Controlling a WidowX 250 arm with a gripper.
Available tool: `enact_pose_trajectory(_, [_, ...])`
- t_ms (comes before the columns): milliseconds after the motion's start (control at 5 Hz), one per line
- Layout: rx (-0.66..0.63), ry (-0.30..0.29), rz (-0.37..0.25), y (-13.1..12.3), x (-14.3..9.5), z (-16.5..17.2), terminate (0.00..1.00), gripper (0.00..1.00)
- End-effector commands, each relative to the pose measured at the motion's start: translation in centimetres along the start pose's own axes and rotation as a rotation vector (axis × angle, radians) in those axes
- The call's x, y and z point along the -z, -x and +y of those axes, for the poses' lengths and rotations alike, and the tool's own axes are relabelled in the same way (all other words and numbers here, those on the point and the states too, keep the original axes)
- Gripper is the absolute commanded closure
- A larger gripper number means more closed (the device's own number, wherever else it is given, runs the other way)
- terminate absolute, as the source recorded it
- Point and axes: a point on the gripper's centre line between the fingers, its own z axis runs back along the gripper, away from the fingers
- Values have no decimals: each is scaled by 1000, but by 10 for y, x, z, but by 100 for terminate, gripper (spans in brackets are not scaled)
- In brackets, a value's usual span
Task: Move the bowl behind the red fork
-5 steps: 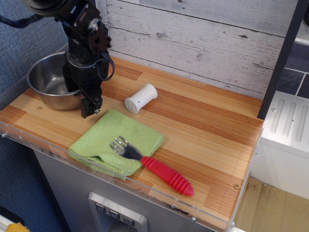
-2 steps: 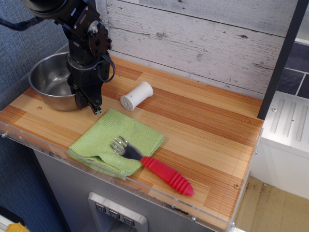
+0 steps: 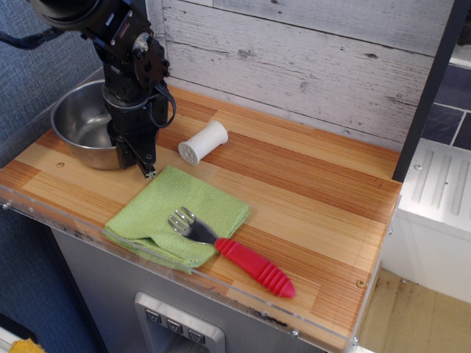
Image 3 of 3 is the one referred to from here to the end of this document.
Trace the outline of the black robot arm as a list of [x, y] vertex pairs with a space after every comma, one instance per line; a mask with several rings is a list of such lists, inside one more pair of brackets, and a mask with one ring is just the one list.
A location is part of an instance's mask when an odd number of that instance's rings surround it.
[[38, 17], [55, 29], [78, 31], [102, 61], [102, 95], [110, 114], [107, 133], [122, 169], [138, 165], [156, 175], [156, 138], [177, 111], [165, 78], [169, 61], [146, 14], [132, 1], [31, 1]]

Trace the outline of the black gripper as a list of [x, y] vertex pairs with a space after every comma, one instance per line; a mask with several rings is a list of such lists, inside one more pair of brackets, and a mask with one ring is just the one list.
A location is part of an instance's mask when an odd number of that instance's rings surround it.
[[167, 123], [168, 99], [153, 90], [148, 96], [126, 102], [112, 94], [107, 86], [102, 88], [102, 94], [111, 116], [107, 133], [116, 147], [119, 167], [128, 169], [137, 163], [146, 179], [154, 178], [157, 175], [155, 143], [158, 131]]

